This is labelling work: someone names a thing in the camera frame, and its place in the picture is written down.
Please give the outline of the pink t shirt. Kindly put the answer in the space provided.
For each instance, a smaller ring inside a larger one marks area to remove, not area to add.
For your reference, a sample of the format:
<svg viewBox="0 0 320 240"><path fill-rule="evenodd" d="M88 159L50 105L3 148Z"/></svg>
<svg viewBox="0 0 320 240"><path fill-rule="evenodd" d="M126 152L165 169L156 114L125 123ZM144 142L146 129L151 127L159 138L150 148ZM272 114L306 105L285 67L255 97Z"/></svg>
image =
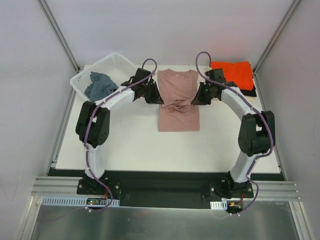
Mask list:
<svg viewBox="0 0 320 240"><path fill-rule="evenodd" d="M160 132L195 132L200 130L200 111L192 105L198 91L198 72L195 70L159 70L157 82L163 104L159 107Z"/></svg>

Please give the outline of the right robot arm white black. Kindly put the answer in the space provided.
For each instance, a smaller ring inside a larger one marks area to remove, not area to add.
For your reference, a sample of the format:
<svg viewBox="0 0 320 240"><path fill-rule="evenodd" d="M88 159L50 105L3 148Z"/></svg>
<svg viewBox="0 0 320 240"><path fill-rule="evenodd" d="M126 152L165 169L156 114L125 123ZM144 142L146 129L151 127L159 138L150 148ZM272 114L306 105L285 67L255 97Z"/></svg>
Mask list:
<svg viewBox="0 0 320 240"><path fill-rule="evenodd" d="M251 173L260 158L269 156L275 146L275 115L254 107L232 81L226 81L221 68L211 69L202 75L192 105L210 105L219 99L238 116L241 121L238 146L240 153L225 180L214 188L214 192L226 199L237 197L250 186Z"/></svg>

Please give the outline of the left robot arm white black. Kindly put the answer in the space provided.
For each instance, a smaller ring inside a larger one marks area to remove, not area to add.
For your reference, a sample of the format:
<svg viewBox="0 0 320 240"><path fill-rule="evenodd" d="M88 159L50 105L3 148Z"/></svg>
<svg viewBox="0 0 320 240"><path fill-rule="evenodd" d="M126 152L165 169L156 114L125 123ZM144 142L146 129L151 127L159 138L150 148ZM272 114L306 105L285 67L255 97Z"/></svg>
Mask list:
<svg viewBox="0 0 320 240"><path fill-rule="evenodd" d="M105 181L101 179L105 169L99 151L109 136L111 112L139 98L144 98L150 105L162 105L164 101L153 79L154 73L155 71L140 67L135 75L110 95L95 102L86 101L82 104L75 132L85 150L85 174L91 178L88 188L96 195L102 194L106 188Z"/></svg>

